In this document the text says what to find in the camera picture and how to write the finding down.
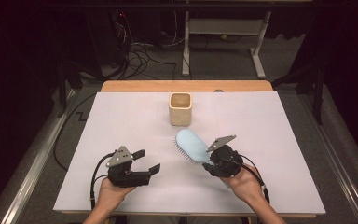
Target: forearm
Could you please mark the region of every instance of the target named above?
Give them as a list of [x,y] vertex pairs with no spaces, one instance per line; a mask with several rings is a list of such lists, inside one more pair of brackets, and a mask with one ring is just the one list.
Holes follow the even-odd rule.
[[261,219],[263,224],[280,224],[285,223],[284,220],[275,212],[271,205],[264,199],[256,199],[251,202],[247,202],[252,210]]

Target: wooden table edge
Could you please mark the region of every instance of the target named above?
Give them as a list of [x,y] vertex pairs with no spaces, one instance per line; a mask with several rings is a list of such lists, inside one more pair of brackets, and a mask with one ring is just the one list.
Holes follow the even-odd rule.
[[101,92],[273,91],[266,80],[111,80]]

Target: brush bristles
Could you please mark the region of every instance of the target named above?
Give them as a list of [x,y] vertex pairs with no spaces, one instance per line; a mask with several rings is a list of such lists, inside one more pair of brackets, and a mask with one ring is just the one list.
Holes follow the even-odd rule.
[[190,161],[191,163],[195,163],[195,164],[200,164],[199,162],[193,161],[191,160],[191,158],[187,155],[187,153],[185,153],[181,147],[179,147],[179,145],[176,142],[176,139],[173,140],[173,142],[175,143],[175,146],[178,148],[179,152],[186,158],[186,160]]

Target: gray floor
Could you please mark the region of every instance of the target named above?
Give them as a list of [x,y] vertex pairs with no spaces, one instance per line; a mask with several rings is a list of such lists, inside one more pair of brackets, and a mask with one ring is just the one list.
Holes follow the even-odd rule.
[[[274,80],[287,74],[298,48],[303,40],[293,38],[284,40],[266,39],[260,51],[260,58],[265,69],[267,80]],[[203,37],[192,37],[190,67],[192,79],[257,79],[249,48],[255,44],[254,37],[245,37],[235,43],[224,43],[210,39],[208,46]],[[144,74],[131,79],[190,79],[182,77],[182,48],[171,47],[157,49],[147,47],[148,56],[156,61],[149,61]],[[131,55],[132,65],[139,65],[137,56]],[[110,72],[109,66],[104,67],[105,73]],[[289,223],[358,223],[358,147],[348,132],[345,122],[338,114],[328,89],[324,87],[324,102],[322,108],[323,126],[315,123],[310,114],[310,96],[297,95],[295,85],[281,85],[276,89],[282,99],[282,104],[294,130],[310,173],[318,186],[324,203],[326,214],[313,219],[287,218]],[[81,103],[101,88],[101,83],[87,81],[81,91],[70,97],[72,108]],[[86,117],[92,106],[92,99],[82,104],[76,112],[83,112]],[[27,176],[33,162],[40,155],[41,148],[46,147],[48,140],[54,136],[54,128],[58,122],[56,106],[44,128],[34,140],[24,156],[21,164],[12,176],[9,184],[0,197],[0,223],[13,199],[19,192],[19,187]],[[84,128],[85,121],[79,120],[75,113],[68,119],[57,142],[57,155],[64,166],[70,164],[76,149],[78,139]],[[65,215],[52,211],[65,171],[61,169],[50,153],[42,172],[34,185],[34,191],[25,198],[26,205],[18,216],[16,223],[69,223],[81,222],[83,215]]]

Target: metal bracket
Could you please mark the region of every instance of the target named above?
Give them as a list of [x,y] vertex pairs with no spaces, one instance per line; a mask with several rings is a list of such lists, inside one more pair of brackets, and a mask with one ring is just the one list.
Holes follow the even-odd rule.
[[113,157],[106,164],[106,167],[116,166],[116,165],[119,165],[126,161],[132,161],[132,159],[133,159],[133,156],[129,152],[129,150],[126,147],[121,146],[118,150],[116,150]]
[[216,138],[216,140],[214,140],[214,142],[211,144],[211,146],[206,149],[206,152],[215,151],[236,137],[237,137],[237,135],[233,134],[233,135],[229,135],[226,137]]

